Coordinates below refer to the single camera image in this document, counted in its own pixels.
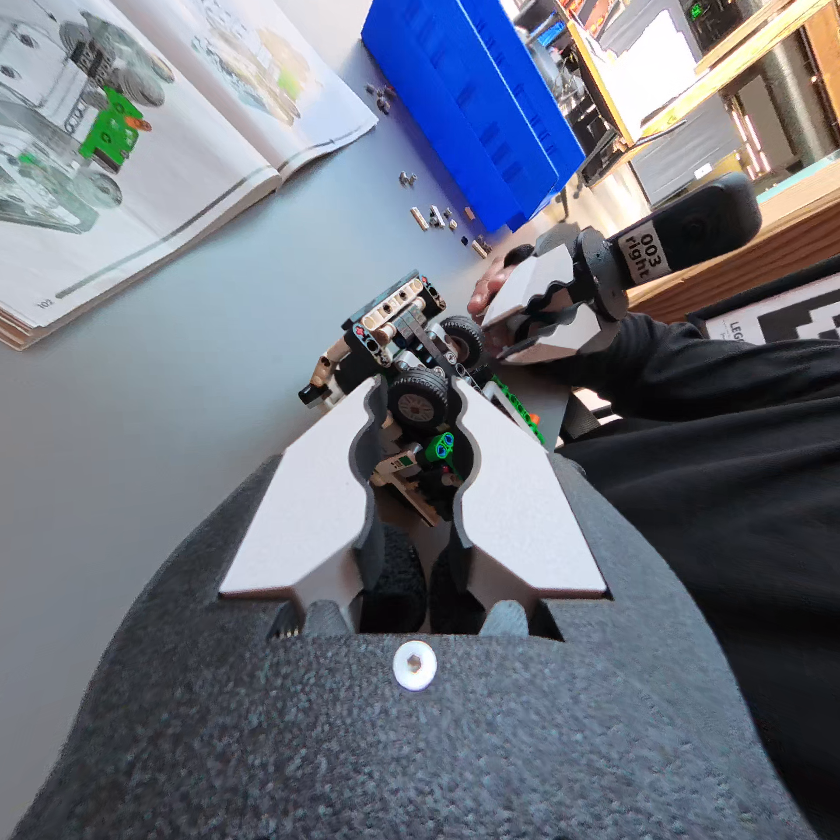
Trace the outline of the blue plastic bin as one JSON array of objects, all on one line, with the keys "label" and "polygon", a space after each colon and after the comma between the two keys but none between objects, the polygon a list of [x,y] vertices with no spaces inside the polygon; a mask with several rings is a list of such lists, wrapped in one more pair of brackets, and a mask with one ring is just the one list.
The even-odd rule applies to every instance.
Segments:
[{"label": "blue plastic bin", "polygon": [[493,232],[515,232],[584,162],[498,1],[373,1],[364,46]]}]

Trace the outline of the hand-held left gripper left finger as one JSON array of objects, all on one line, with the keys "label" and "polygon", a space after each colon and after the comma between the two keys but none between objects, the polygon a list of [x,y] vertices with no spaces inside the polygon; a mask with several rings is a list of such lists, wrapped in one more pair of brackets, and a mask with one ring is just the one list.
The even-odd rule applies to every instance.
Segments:
[{"label": "hand-held left gripper left finger", "polygon": [[282,453],[218,593],[333,602],[352,632],[384,568],[370,479],[383,458],[386,382],[368,378]]}]

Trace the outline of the lego truck model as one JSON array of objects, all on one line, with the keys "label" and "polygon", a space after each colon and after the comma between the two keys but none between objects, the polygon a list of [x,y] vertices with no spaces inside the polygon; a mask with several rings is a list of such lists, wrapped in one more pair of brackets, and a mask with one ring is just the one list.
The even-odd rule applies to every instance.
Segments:
[{"label": "lego truck model", "polygon": [[452,518],[465,473],[457,467],[455,404],[449,387],[462,381],[510,417],[541,445],[539,415],[531,413],[491,370],[480,326],[464,316],[442,317],[445,300],[418,271],[405,276],[350,315],[339,340],[325,350],[304,406],[332,410],[358,385],[381,375],[386,387],[381,426],[383,458],[370,482],[384,488],[420,521],[434,527]]}]

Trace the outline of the loose small lego pieces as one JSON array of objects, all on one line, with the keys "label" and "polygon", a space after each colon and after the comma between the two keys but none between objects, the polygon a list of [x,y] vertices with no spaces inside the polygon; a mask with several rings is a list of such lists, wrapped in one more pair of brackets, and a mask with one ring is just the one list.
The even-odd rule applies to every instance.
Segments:
[{"label": "loose small lego pieces", "polygon": [[[364,85],[364,90],[375,101],[375,106],[382,115],[387,116],[391,113],[393,101],[396,97],[396,90],[391,85],[377,87],[375,84],[367,82]],[[417,174],[413,171],[401,170],[398,175],[398,182],[403,188],[413,189],[417,182]],[[431,204],[428,213],[423,213],[420,209],[414,208],[411,210],[411,214],[423,231],[443,228],[452,232],[458,230],[457,219],[453,209],[449,206],[445,206],[444,210],[441,211],[437,205]],[[482,259],[487,259],[492,252],[492,246],[483,234],[478,234],[473,239],[464,235],[461,238],[461,243],[475,250]]]}]

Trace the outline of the wooden table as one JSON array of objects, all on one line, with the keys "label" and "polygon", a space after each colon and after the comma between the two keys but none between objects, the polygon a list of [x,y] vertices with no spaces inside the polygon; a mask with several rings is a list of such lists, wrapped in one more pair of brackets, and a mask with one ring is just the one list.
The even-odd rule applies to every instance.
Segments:
[{"label": "wooden table", "polygon": [[675,322],[839,253],[839,161],[814,164],[762,196],[762,227],[743,248],[629,293],[630,309]]}]

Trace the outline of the wooden shelf unit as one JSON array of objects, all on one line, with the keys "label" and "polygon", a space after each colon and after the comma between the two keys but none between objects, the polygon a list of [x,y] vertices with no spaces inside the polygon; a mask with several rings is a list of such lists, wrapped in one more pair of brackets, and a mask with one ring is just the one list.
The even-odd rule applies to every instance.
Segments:
[{"label": "wooden shelf unit", "polygon": [[587,69],[595,92],[601,97],[606,120],[618,133],[614,147],[623,161],[631,160],[645,146],[677,131],[701,104],[735,81],[824,8],[836,5],[837,2],[829,1],[781,1],[762,6],[697,64],[696,78],[690,87],[633,129],[609,88],[609,76],[602,72],[602,67],[614,68],[616,60],[599,61],[592,50],[594,42],[585,29],[571,13],[555,3],[570,33],[581,67]]}]

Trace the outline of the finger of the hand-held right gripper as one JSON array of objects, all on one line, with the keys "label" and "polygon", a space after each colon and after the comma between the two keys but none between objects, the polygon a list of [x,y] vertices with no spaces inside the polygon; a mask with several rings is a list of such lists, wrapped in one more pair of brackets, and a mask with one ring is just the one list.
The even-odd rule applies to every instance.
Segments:
[{"label": "finger of the hand-held right gripper", "polygon": [[620,322],[603,320],[585,302],[560,311],[539,311],[521,323],[512,344],[497,359],[508,365],[532,365],[591,354],[608,348],[619,330]]},{"label": "finger of the hand-held right gripper", "polygon": [[571,300],[573,258],[567,245],[531,255],[515,266],[486,308],[483,330],[546,330],[576,326],[581,304]]}]

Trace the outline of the lego instruction booklet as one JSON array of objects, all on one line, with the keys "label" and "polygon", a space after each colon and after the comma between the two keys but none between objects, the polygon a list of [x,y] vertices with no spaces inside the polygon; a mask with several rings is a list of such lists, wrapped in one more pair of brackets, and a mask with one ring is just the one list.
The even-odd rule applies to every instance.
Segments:
[{"label": "lego instruction booklet", "polygon": [[1,2],[1,338],[24,350],[368,133],[276,2]]}]

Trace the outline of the person's right hand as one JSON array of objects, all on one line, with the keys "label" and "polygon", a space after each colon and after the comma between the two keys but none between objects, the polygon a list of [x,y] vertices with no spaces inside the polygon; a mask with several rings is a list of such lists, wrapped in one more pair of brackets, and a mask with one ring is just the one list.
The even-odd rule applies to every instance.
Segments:
[{"label": "person's right hand", "polygon": [[482,323],[485,311],[507,282],[514,267],[531,257],[533,252],[533,245],[519,245],[508,251],[504,258],[493,259],[489,268],[476,283],[467,305],[467,311],[474,321]]}]

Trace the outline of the white box with black pattern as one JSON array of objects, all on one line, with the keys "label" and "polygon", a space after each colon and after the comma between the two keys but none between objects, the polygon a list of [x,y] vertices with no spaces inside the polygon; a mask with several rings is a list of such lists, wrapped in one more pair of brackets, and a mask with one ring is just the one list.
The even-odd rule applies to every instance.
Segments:
[{"label": "white box with black pattern", "polygon": [[837,342],[839,274],[769,283],[694,311],[686,320],[711,340],[755,345],[785,340]]}]

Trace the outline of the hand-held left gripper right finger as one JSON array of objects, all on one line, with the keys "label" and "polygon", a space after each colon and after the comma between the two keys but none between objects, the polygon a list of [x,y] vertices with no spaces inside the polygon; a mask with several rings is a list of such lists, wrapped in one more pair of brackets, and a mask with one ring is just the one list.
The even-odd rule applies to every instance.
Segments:
[{"label": "hand-held left gripper right finger", "polygon": [[553,468],[533,434],[461,380],[456,430],[472,466],[453,503],[453,577],[489,613],[518,603],[600,600],[607,583]]}]

